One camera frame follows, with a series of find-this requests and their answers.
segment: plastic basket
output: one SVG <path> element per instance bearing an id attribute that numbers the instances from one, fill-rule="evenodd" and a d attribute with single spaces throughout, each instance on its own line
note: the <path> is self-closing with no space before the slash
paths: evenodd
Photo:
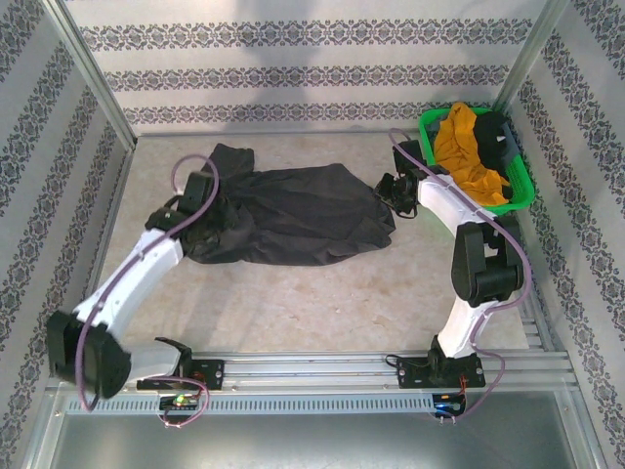
<path id="1" fill-rule="evenodd" d="M 491 111 L 491 109 L 486 107 L 471 107 L 471 110 L 477 115 Z M 419 131 L 421 132 L 423 153 L 430 166 L 437 163 L 435 161 L 432 148 L 433 142 L 430 142 L 426 127 L 450 111 L 450 108 L 427 110 L 419 119 Z M 508 203 L 504 203 L 502 205 L 484 207 L 486 210 L 489 210 L 495 215 L 503 215 L 504 213 L 508 213 L 513 210 L 528 207 L 534 200 L 534 186 L 531 184 L 531 179 L 529 179 L 529 175 L 527 174 L 527 170 L 525 169 L 520 153 L 513 158 L 510 165 L 506 169 L 506 176 L 508 176 L 508 181 L 512 187 L 512 199 Z"/>

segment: black cloth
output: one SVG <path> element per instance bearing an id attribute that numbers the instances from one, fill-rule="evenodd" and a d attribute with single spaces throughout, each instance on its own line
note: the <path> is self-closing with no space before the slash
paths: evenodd
<path id="1" fill-rule="evenodd" d="M 506 168 L 508 164 L 505 161 L 505 156 L 508 143 L 502 128 L 506 122 L 506 116 L 501 112 L 491 111 L 480 114 L 476 116 L 473 134 L 478 142 L 478 155 L 481 164 L 488 169 L 497 171 L 499 176 L 507 180 Z M 498 141 L 498 137 L 503 137 L 504 139 Z M 504 186 L 502 193 L 507 199 L 512 198 L 512 188 Z"/>
<path id="2" fill-rule="evenodd" d="M 254 171 L 254 151 L 222 144 L 211 159 L 230 222 L 217 245 L 196 243 L 193 261 L 324 266 L 391 244 L 391 211 L 342 164 Z"/>

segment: striped wall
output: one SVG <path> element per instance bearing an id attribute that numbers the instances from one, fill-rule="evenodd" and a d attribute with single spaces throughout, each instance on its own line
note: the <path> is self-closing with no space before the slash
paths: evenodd
<path id="1" fill-rule="evenodd" d="M 36 0 L 0 0 L 0 468 L 49 371 L 49 314 L 86 293 L 125 149 Z"/>
<path id="2" fill-rule="evenodd" d="M 537 197 L 521 212 L 545 310 L 608 467 L 625 467 L 625 0 L 572 1 L 512 116 Z"/>
<path id="3" fill-rule="evenodd" d="M 74 0 L 138 134 L 381 130 L 492 103 L 545 0 Z"/>

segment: patterned wallpaper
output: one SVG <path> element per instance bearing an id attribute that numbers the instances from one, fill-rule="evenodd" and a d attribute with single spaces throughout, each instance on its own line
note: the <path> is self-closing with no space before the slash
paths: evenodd
<path id="1" fill-rule="evenodd" d="M 49 372 L 44 326 L 86 294 L 125 150 L 36 0 L 0 0 L 0 468 Z"/>
<path id="2" fill-rule="evenodd" d="M 386 129 L 492 103 L 545 0 L 67 1 L 134 130 Z"/>
<path id="3" fill-rule="evenodd" d="M 552 328 L 608 467 L 625 467 L 625 0 L 574 1 L 513 105 L 537 185 L 521 212 Z"/>

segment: purple cable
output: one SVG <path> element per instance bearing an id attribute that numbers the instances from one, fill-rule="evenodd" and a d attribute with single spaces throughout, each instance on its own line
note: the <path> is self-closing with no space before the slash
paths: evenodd
<path id="1" fill-rule="evenodd" d="M 189 425 L 189 423 L 191 423 L 192 421 L 197 420 L 200 417 L 200 415 L 204 413 L 204 410 L 208 408 L 208 401 L 210 400 L 210 394 L 208 392 L 208 387 L 201 381 L 190 379 L 190 378 L 183 378 L 180 376 L 154 376 L 153 378 L 149 378 L 149 379 L 153 379 L 157 381 L 172 381 L 175 383 L 194 384 L 196 386 L 199 386 L 200 393 L 204 391 L 204 394 L 206 394 L 206 399 L 202 403 L 202 406 L 200 407 L 200 409 L 191 417 L 189 417 L 187 420 L 185 420 L 184 422 L 170 423 L 169 420 L 167 420 L 167 412 L 168 412 L 167 410 L 163 412 L 162 416 L 158 415 L 158 418 L 160 418 L 160 421 L 163 422 L 166 427 L 183 428 L 185 425 Z"/>
<path id="2" fill-rule="evenodd" d="M 507 310 L 509 308 L 514 308 L 515 306 L 518 306 L 523 301 L 525 301 L 525 299 L 527 298 L 527 295 L 529 294 L 529 286 L 531 284 L 531 267 L 529 265 L 529 259 L 527 259 L 527 256 L 525 255 L 521 245 L 510 233 L 508 233 L 507 230 L 504 230 L 503 227 L 501 227 L 497 222 L 492 220 L 490 217 L 486 216 L 486 214 L 483 212 L 483 208 L 477 205 L 470 197 L 465 195 L 462 191 L 457 189 L 456 186 L 451 185 L 447 183 L 446 181 L 444 181 L 443 178 L 435 174 L 434 171 L 432 171 L 427 165 L 423 164 L 421 161 L 412 157 L 410 153 L 408 153 L 405 149 L 400 147 L 399 144 L 397 143 L 397 140 L 393 136 L 393 134 L 401 134 L 406 139 L 412 140 L 410 139 L 408 134 L 406 134 L 404 131 L 400 129 L 391 129 L 389 131 L 389 139 L 391 139 L 391 143 L 393 144 L 393 147 L 397 151 L 399 151 L 399 153 L 401 153 L 402 156 L 408 159 L 408 161 L 416 165 L 419 169 L 424 171 L 428 176 L 432 177 L 434 181 L 436 181 L 441 186 L 449 189 L 454 195 L 456 195 L 456 197 L 464 205 L 467 206 L 467 208 L 469 208 L 472 212 L 474 212 L 476 215 L 482 218 L 486 223 L 488 223 L 488 225 L 494 228 L 497 233 L 505 237 L 506 240 L 510 242 L 510 244 L 515 249 L 515 251 L 517 251 L 517 254 L 519 254 L 519 257 L 521 257 L 521 262 L 523 265 L 524 282 L 523 282 L 523 289 L 521 291 L 521 295 L 519 295 L 519 298 L 517 298 L 514 301 L 511 301 L 510 303 L 505 303 L 503 305 L 498 305 L 498 306 L 491 306 L 490 308 L 488 308 L 486 311 L 483 312 L 482 316 L 476 322 L 476 325 L 473 327 L 473 329 L 471 329 L 471 333 L 469 335 L 469 341 L 471 342 L 471 346 L 474 348 L 474 350 L 480 354 L 486 355 L 487 357 L 493 357 L 495 359 L 498 359 L 499 362 L 501 363 L 501 367 L 499 369 L 499 372 L 497 373 L 497 376 L 493 380 L 493 382 L 490 384 L 490 386 L 488 386 L 488 389 L 486 389 L 484 394 L 476 401 L 476 403 L 473 404 L 469 409 L 467 409 L 465 413 L 456 417 L 456 422 L 458 422 L 462 420 L 463 418 L 471 415 L 476 410 L 476 408 L 478 408 L 486 400 L 486 398 L 490 395 L 490 393 L 492 393 L 493 389 L 497 387 L 497 385 L 499 384 L 499 381 L 501 381 L 501 378 L 504 375 L 504 372 L 506 371 L 506 361 L 501 355 L 496 354 L 494 352 L 488 352 L 478 347 L 478 334 L 479 334 L 480 328 L 483 326 L 486 320 L 493 313 L 496 313 L 497 311 Z"/>
<path id="3" fill-rule="evenodd" d="M 87 402 L 87 397 L 85 396 L 85 376 L 84 376 L 84 369 L 83 369 L 85 342 L 87 340 L 87 333 L 89 332 L 89 328 L 91 327 L 91 324 L 93 323 L 98 313 L 103 309 L 106 303 L 106 299 L 108 298 L 110 293 L 113 291 L 115 286 L 117 286 L 117 283 L 119 283 L 119 281 L 124 278 L 124 276 L 133 268 L 133 266 L 135 266 L 135 264 L 143 260 L 145 256 L 147 255 L 147 253 L 149 253 L 149 251 L 151 251 L 154 247 L 156 247 L 163 240 L 171 238 L 177 232 L 185 229 L 190 224 L 197 221 L 197 219 L 201 217 L 204 214 L 204 212 L 206 212 L 206 210 L 208 210 L 208 208 L 211 206 L 211 204 L 215 200 L 215 197 L 217 196 L 217 191 L 219 189 L 219 172 L 217 171 L 217 167 L 210 160 L 209 156 L 198 154 L 198 153 L 188 154 L 187 156 L 183 156 L 181 159 L 179 159 L 176 162 L 176 164 L 172 168 L 171 184 L 172 184 L 172 188 L 174 189 L 174 192 L 178 191 L 178 188 L 176 188 L 176 182 L 175 182 L 176 172 L 178 171 L 178 168 L 180 167 L 180 165 L 189 159 L 202 159 L 206 161 L 206 163 L 210 166 L 211 171 L 213 172 L 213 179 L 215 182 L 213 184 L 213 190 L 211 191 L 211 194 L 209 195 L 208 199 L 204 202 L 204 204 L 200 207 L 200 209 L 197 212 L 195 212 L 193 215 L 188 217 L 186 220 L 182 221 L 180 224 L 176 225 L 167 233 L 159 236 L 153 242 L 148 244 L 145 249 L 137 253 L 134 257 L 130 259 L 130 261 L 128 261 L 126 265 L 124 265 L 122 269 L 120 269 L 117 275 L 110 281 L 108 286 L 104 289 L 102 296 L 98 299 L 98 303 L 94 305 L 94 307 L 91 310 L 91 313 L 87 317 L 87 320 L 85 320 L 85 323 L 83 324 L 82 329 L 80 330 L 80 336 L 78 337 L 78 344 L 76 345 L 75 380 L 76 380 L 76 386 L 78 388 L 78 398 L 80 399 L 82 408 L 86 410 L 87 412 L 93 411 L 93 409 L 96 407 L 98 403 L 98 396 L 96 396 L 96 398 L 91 403 Z M 168 379 L 168 381 L 189 382 L 191 384 L 195 384 L 199 386 L 200 388 L 202 388 L 203 391 L 206 391 L 207 401 L 208 401 L 208 390 L 206 389 L 206 386 L 204 386 L 203 383 L 201 383 L 200 381 L 196 381 L 196 380 L 189 379 L 189 378 L 180 378 L 176 376 L 172 376 L 170 378 L 171 379 Z"/>

